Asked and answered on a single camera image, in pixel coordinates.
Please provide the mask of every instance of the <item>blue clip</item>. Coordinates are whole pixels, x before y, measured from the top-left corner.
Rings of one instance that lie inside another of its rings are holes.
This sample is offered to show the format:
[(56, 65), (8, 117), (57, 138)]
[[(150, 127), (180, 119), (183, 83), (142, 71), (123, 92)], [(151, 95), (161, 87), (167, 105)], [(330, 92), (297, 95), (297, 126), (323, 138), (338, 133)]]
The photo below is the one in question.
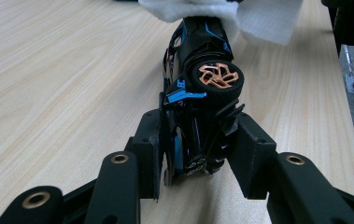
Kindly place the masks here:
[(183, 89), (180, 89), (178, 91), (175, 91), (171, 95), (168, 95), (168, 101), (169, 103), (173, 103), (176, 101), (180, 101), (186, 98), (204, 98), (206, 97), (206, 93), (191, 93), (191, 92), (186, 92)]
[(177, 80), (177, 86), (180, 88), (185, 88), (185, 80)]

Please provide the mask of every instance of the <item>wooden table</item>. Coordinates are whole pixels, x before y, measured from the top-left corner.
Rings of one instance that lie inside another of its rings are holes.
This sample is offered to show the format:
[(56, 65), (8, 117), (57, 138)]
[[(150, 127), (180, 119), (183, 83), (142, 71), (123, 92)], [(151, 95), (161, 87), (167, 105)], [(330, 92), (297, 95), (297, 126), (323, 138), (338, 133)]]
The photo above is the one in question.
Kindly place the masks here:
[[(0, 0), (0, 215), (27, 189), (63, 193), (96, 178), (158, 106), (163, 53), (177, 23), (137, 3)], [(310, 158), (354, 195), (354, 130), (326, 7), (304, 1), (288, 46), (232, 41), (245, 111), (277, 150)], [(245, 200), (228, 165), (161, 187), (142, 223), (270, 222)]]

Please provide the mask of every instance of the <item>black mechanical part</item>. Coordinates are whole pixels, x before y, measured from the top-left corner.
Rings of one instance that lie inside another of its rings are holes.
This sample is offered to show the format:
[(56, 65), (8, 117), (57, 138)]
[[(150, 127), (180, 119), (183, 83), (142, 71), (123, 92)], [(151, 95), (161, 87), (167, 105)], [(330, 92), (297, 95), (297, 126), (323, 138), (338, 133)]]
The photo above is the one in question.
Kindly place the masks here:
[(236, 115), (241, 113), (244, 105), (235, 107), (238, 99), (234, 99), (229, 104), (215, 111), (206, 110), (211, 125), (206, 127), (207, 132), (205, 149), (205, 169), (213, 175), (224, 163), (234, 143), (234, 133), (238, 130), (238, 118)]
[(244, 196), (266, 199), (272, 184), (270, 166), (276, 158), (276, 142), (249, 115), (241, 113), (238, 132), (227, 160)]
[(200, 61), (221, 59), (231, 62), (232, 49), (222, 21), (215, 17), (183, 19), (182, 44), (178, 47), (180, 71), (187, 74)]
[(338, 8), (348, 4), (350, 0), (321, 0), (322, 5), (325, 7)]
[(179, 127), (176, 127), (174, 135), (174, 166), (175, 166), (175, 175), (181, 175), (184, 173), (184, 155), (185, 155), (185, 137), (182, 130)]
[(140, 223), (137, 164), (128, 151), (104, 158), (85, 223)]
[(131, 146), (138, 159), (140, 196), (142, 199), (158, 199), (163, 164), (163, 148), (159, 147), (160, 112), (151, 110), (142, 116)]
[(167, 160), (167, 168), (164, 171), (164, 185), (171, 186), (173, 183), (173, 176), (175, 173), (175, 166), (174, 166), (174, 146), (173, 142), (171, 141), (171, 127), (175, 126), (175, 124), (170, 124), (169, 120), (171, 111), (168, 111), (164, 108), (164, 92), (159, 94), (159, 115), (160, 115), (160, 132), (159, 132), (159, 146), (161, 151), (165, 153), (165, 157)]
[(206, 120), (201, 118), (203, 115), (200, 115), (200, 110), (196, 108), (179, 111), (177, 114), (176, 131), (180, 129), (181, 133), (183, 171), (186, 175), (191, 175), (203, 168), (205, 149), (202, 146), (202, 138), (206, 133)]
[(0, 224), (62, 223), (63, 218), (61, 191), (52, 186), (40, 186), (20, 194), (0, 216)]
[(83, 223), (96, 179), (64, 195), (64, 224)]
[(308, 158), (281, 153), (273, 171), (267, 204), (273, 223), (354, 223), (354, 211)]

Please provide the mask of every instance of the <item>paper towel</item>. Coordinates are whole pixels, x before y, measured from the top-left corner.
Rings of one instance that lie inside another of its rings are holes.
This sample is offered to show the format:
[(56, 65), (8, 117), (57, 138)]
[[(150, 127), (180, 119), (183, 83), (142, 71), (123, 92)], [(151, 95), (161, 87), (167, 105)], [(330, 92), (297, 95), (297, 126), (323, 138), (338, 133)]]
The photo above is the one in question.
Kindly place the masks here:
[(287, 45), (298, 19), (302, 0), (139, 0), (162, 21), (209, 16), (222, 19), (229, 38), (240, 30), (249, 38)]

